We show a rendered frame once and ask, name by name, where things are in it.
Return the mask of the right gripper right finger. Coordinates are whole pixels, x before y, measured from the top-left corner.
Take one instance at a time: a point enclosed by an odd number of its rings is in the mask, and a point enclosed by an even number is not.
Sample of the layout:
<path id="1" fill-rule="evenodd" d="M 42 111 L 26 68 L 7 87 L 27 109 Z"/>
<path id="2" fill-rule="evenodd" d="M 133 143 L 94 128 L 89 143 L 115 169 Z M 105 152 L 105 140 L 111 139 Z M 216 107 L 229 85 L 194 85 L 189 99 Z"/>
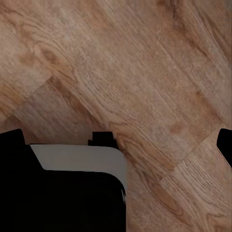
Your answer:
<path id="1" fill-rule="evenodd" d="M 232 130 L 222 128 L 218 134 L 217 146 L 232 167 Z"/>

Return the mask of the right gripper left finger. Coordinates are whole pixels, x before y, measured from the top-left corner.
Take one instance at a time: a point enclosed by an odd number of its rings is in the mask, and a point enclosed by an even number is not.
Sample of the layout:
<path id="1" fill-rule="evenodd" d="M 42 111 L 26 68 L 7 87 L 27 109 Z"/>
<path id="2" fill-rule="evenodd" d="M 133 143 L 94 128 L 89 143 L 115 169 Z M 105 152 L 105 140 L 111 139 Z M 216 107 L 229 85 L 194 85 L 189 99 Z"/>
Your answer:
<path id="1" fill-rule="evenodd" d="M 0 186 L 25 148 L 21 129 L 0 134 Z"/>

